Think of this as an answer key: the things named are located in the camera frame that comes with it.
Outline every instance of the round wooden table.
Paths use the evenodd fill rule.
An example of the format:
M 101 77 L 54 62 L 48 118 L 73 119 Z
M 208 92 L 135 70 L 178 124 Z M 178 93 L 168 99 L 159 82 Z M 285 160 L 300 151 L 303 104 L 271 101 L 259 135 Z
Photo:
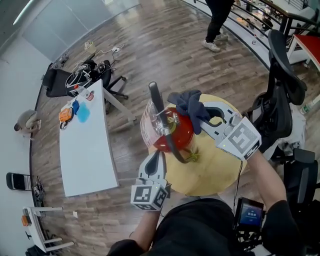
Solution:
M 201 102 L 219 101 L 228 104 L 233 110 L 239 112 L 234 106 L 222 98 L 202 94 Z M 204 131 L 199 135 L 193 135 L 193 143 L 198 147 L 199 158 L 197 162 L 181 163 L 171 153 L 165 153 L 166 176 L 172 189 L 187 196 L 207 196 L 224 191 L 237 180 L 241 161 L 216 148 L 215 140 Z M 149 153 L 156 150 L 149 148 Z M 243 161 L 242 170 L 247 165 Z

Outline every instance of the person's arm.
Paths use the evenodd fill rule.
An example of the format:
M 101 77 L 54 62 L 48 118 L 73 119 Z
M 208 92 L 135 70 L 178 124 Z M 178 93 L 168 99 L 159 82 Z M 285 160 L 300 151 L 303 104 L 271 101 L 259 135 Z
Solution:
M 129 239 L 111 246 L 107 256 L 140 256 L 147 252 L 154 239 L 160 211 L 146 211 Z
M 292 217 L 281 178 L 259 150 L 247 162 L 267 210 L 261 233 L 263 246 L 276 255 L 305 255 L 306 247 Z
M 267 211 L 276 202 L 287 200 L 284 183 L 259 150 L 247 160 L 247 163 Z
M 147 252 L 154 239 L 157 224 L 160 217 L 160 211 L 146 211 L 142 216 L 135 231 L 130 235 L 130 239 Z

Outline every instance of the white wall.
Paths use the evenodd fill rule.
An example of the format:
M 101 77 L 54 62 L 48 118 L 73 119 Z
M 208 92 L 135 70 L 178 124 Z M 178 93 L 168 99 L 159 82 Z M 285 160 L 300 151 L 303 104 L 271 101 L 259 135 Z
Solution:
M 10 190 L 6 174 L 29 174 L 30 141 L 13 127 L 23 111 L 35 108 L 40 79 L 50 63 L 22 37 L 14 40 L 0 57 L 1 256 L 24 256 L 27 248 L 34 245 L 21 222 L 22 207 L 34 205 L 31 192 Z

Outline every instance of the bottle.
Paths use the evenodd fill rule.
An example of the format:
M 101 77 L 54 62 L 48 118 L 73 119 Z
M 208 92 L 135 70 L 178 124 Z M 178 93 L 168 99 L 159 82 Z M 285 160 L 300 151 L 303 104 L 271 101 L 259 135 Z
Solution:
M 254 35 L 254 38 L 253 38 L 253 40 L 252 40 L 252 44 L 255 45 L 256 42 L 257 42 L 257 35 L 255 34 L 255 35 Z
M 309 103 L 305 104 L 301 109 L 300 113 L 302 115 L 308 113 L 318 102 L 320 101 L 320 95 L 318 95 L 314 100 L 310 101 Z
M 88 101 L 92 101 L 92 99 L 94 98 L 94 94 L 90 92 L 88 89 L 84 88 L 83 86 L 79 86 L 78 84 L 76 84 L 74 86 L 74 89 L 76 89 L 78 94 L 87 99 Z

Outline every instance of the chair armrest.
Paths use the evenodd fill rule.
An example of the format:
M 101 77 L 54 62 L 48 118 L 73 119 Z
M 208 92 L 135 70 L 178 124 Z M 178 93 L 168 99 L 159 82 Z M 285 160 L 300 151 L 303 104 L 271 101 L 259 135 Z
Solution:
M 295 148 L 293 150 L 293 159 L 306 164 L 312 164 L 316 159 L 315 152 Z

